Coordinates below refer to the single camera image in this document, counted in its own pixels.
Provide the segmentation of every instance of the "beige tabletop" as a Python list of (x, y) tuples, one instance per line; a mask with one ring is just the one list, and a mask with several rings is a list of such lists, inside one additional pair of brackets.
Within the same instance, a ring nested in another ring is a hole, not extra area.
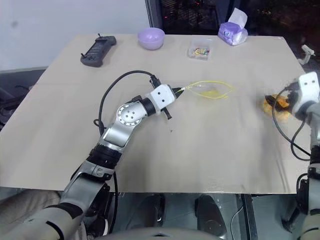
[[(121, 74), (145, 70), (164, 84), (224, 81), (225, 99), (185, 92), (136, 128), (116, 171), (121, 192), (295, 193), (307, 163), (294, 158), (272, 119), (260, 109), (304, 73), (282, 37), (249, 36), (229, 46), (217, 36), (166, 35), (159, 50), (141, 48), (135, 35), (115, 35), (103, 66), (80, 62), (95, 35), (76, 37), (49, 66), (0, 132), (0, 186), (63, 190), (99, 139), (93, 125), (101, 97)], [(192, 39), (212, 39), (208, 61), (190, 59)], [(124, 78), (108, 95), (103, 121), (117, 107), (152, 90), (142, 74)], [(281, 124), (292, 137), (299, 121)], [(309, 149), (309, 127), (297, 143)]]

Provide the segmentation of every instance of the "table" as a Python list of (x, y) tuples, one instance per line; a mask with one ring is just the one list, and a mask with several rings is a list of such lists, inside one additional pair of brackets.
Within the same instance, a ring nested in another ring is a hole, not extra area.
[[(185, 92), (168, 107), (172, 119), (145, 120), (116, 168), (120, 192), (296, 192), (308, 163), (293, 157), (259, 106), (304, 73), (284, 38), (249, 36), (229, 46), (217, 36), (166, 35), (162, 48), (149, 51), (135, 35), (115, 37), (100, 68), (81, 64), (80, 53), (96, 38), (81, 35), (44, 72), (0, 132), (0, 186), (63, 190), (99, 139), (93, 120), (104, 91), (121, 74), (145, 70), (172, 87), (219, 80), (236, 90), (218, 100)], [(208, 61), (187, 57), (193, 38), (212, 39)], [(123, 79), (107, 97), (103, 121), (151, 90), (145, 75)], [(299, 121), (281, 126), (291, 137)], [(305, 126), (296, 140), (305, 149), (309, 131)]]

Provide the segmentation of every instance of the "purple bowl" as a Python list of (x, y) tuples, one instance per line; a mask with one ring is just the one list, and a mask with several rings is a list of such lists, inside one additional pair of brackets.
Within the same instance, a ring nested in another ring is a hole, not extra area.
[(160, 28), (148, 27), (138, 33), (139, 44), (148, 50), (156, 50), (164, 44), (165, 32)]

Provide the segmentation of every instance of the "clear plastic container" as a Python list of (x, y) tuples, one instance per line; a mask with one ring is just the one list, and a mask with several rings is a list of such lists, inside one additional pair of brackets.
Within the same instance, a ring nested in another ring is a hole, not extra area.
[(212, 50), (212, 39), (193, 39), (187, 55), (192, 59), (208, 60)]

